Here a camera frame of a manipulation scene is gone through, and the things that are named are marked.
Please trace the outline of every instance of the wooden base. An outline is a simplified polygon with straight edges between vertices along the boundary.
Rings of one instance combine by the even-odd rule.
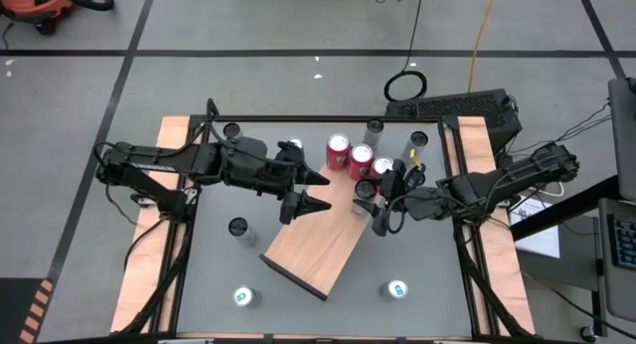
[[[369,217],[351,211],[356,181],[346,171],[324,166],[328,186],[310,186],[307,193],[327,201],[331,210],[304,215],[283,226],[262,259],[301,287],[326,300],[338,275],[362,236]]]

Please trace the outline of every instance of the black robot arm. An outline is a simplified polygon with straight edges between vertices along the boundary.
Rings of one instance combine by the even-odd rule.
[[[96,150],[94,152],[99,161],[95,177],[107,185],[130,187],[140,196],[154,201],[161,215],[175,222],[192,220],[201,186],[220,182],[253,190],[258,196],[264,193],[282,200],[279,217],[282,224],[289,224],[301,215],[331,208],[329,203],[308,196],[304,190],[294,192],[295,184],[329,184],[327,178],[307,166],[303,149],[291,142],[278,142],[280,151],[274,159],[268,159],[267,147],[260,140],[249,137],[220,139],[212,128],[211,116],[200,126],[196,134],[204,128],[210,129],[219,141],[187,144],[176,150],[125,142],[106,143],[109,148],[103,156]],[[169,190],[143,170],[182,174],[195,186],[189,192]]]
[[[380,193],[385,207],[354,200],[374,217],[372,228],[376,235],[385,236],[389,228],[390,211],[404,211],[417,221],[442,220],[454,217],[469,222],[484,221],[503,200],[528,190],[537,184],[552,181],[568,182],[576,177],[578,163],[562,145],[549,143],[530,157],[502,169],[485,174],[469,173],[436,182],[437,187],[407,189],[405,169],[400,161],[394,170],[383,174]]]

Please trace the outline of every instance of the shop vacuum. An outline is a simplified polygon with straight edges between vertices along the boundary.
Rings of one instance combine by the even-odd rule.
[[[113,0],[0,0],[0,14],[14,22],[35,25],[42,35],[53,35],[56,23],[68,16],[75,5],[94,11],[109,11]]]

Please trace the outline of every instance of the wooden plank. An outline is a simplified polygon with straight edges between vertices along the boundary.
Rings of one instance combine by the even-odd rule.
[[[189,121],[189,116],[164,117],[159,130],[157,146],[172,149],[181,147],[186,141]],[[177,174],[151,171],[149,175],[168,189],[177,188],[179,180]],[[156,207],[141,209],[137,219],[139,225],[135,229],[133,241],[157,221],[159,221],[159,212]],[[112,319],[111,331],[121,330],[128,325],[157,287],[168,227],[167,221],[161,224],[146,236],[130,255]]]
[[[496,169],[486,123],[482,117],[460,117],[459,133],[469,172],[486,173]],[[505,210],[496,210],[492,217],[508,224]],[[519,324],[531,333],[535,332],[526,289],[519,268],[517,250],[509,229],[494,221],[486,222],[480,229],[490,283],[508,311]],[[507,334],[499,323],[502,335]]]
[[[332,204],[329,211],[304,215],[283,226],[264,256],[326,298],[365,230],[367,219],[351,212],[356,181],[346,171],[326,166],[320,174],[328,186],[310,186],[307,193]]]

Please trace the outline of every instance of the gray floor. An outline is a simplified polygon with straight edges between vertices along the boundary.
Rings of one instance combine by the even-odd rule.
[[[20,24],[7,40],[12,50],[125,51],[144,0],[116,2],[109,13],[77,10],[56,36],[42,37]],[[613,48],[635,51],[634,0],[591,2]],[[414,47],[472,49],[487,3],[424,0]],[[416,6],[417,0],[154,0],[138,49],[403,50]],[[0,30],[6,24],[0,19]],[[580,0],[497,0],[482,48],[603,50]],[[260,55],[134,58],[120,100],[111,104],[116,113],[107,139],[154,144],[162,116],[201,113],[208,96],[223,113],[382,114],[384,83],[404,63],[403,57]],[[519,56],[479,59],[473,85],[474,90],[503,87],[517,98],[525,130],[515,148],[558,137],[606,102],[606,84],[614,77],[606,59]],[[5,154],[0,158],[0,276],[47,275],[122,59],[73,53],[0,56],[0,150]],[[427,95],[466,90],[469,58],[411,62],[428,76]],[[636,60],[620,62],[627,75],[636,74]],[[413,88],[404,80],[397,95],[409,95]],[[565,185],[566,196],[615,172],[608,124],[566,145],[581,160],[579,176]],[[125,190],[115,189],[114,196],[135,214]],[[103,187],[93,182],[40,340],[107,334],[132,232],[106,203]],[[526,286],[538,332],[576,340],[577,328],[589,321],[543,288],[528,281]],[[559,288],[590,306],[589,293]],[[636,331],[633,323],[613,321]],[[610,333],[603,342],[625,340]]]

